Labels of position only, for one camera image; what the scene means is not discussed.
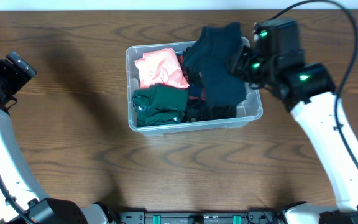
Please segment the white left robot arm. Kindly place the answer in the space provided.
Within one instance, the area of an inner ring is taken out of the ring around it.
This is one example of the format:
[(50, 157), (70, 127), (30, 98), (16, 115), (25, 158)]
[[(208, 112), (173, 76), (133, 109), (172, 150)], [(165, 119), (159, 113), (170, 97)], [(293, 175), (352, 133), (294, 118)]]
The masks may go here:
[(99, 202), (80, 208), (51, 198), (24, 159), (9, 109), (17, 103), (16, 93), (36, 74), (15, 52), (0, 60), (0, 223), (112, 223), (111, 214)]

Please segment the dark navy garment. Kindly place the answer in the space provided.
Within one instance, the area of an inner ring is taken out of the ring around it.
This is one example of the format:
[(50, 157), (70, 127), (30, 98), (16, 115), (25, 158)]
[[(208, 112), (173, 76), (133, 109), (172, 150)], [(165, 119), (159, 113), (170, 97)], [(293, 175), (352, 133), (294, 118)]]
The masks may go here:
[(203, 27), (186, 52), (185, 68), (201, 79), (208, 106), (237, 106), (246, 98), (244, 81), (229, 73), (226, 62), (242, 45), (241, 25)]

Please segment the dark green garment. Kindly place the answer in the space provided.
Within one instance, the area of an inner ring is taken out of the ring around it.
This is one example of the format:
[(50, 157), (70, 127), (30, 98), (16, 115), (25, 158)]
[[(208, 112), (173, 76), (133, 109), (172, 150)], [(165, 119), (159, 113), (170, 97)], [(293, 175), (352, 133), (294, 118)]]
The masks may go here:
[(155, 84), (135, 90), (132, 103), (137, 113), (137, 126), (179, 124), (185, 117), (188, 89)]

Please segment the black buttoned garment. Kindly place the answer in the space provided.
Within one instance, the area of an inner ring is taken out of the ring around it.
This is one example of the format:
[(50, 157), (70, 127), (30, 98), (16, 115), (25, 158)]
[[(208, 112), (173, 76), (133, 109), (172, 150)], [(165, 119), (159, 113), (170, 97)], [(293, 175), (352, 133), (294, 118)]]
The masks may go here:
[(188, 100), (185, 116), (182, 122), (200, 122), (216, 119), (235, 118), (237, 108), (233, 105), (225, 106), (208, 106), (205, 100), (191, 99)]

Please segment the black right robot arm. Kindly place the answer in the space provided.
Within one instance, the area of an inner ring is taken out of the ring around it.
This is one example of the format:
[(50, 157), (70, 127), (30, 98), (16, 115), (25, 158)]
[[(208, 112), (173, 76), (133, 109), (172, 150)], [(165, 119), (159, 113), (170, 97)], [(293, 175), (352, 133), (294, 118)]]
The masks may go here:
[(296, 20), (256, 23), (253, 35), (254, 46), (241, 47), (229, 71), (284, 104), (313, 145), (336, 199), (334, 207), (287, 205), (275, 222), (358, 223), (358, 140), (333, 79), (320, 63), (305, 63)]

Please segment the red navy plaid shirt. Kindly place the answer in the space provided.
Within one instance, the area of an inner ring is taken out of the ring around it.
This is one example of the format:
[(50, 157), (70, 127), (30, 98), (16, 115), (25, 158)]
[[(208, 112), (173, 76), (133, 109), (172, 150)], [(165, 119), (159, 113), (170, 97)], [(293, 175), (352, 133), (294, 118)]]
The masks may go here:
[(205, 90), (203, 85), (201, 84), (201, 77), (200, 75), (195, 75), (194, 72), (190, 72), (184, 65), (183, 59), (185, 56), (185, 51), (177, 52), (177, 59), (181, 66), (181, 70), (183, 72), (183, 76), (185, 77), (186, 81), (189, 84), (189, 99), (197, 99), (200, 98), (205, 100)]

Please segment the pink garment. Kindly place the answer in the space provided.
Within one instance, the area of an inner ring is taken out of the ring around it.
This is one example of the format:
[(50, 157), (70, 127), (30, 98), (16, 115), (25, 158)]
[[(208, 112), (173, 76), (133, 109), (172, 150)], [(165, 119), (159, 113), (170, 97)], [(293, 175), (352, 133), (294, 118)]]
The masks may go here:
[(189, 87), (172, 48), (143, 53), (142, 58), (135, 61), (135, 65), (139, 71), (140, 88), (148, 88), (155, 84), (180, 89)]

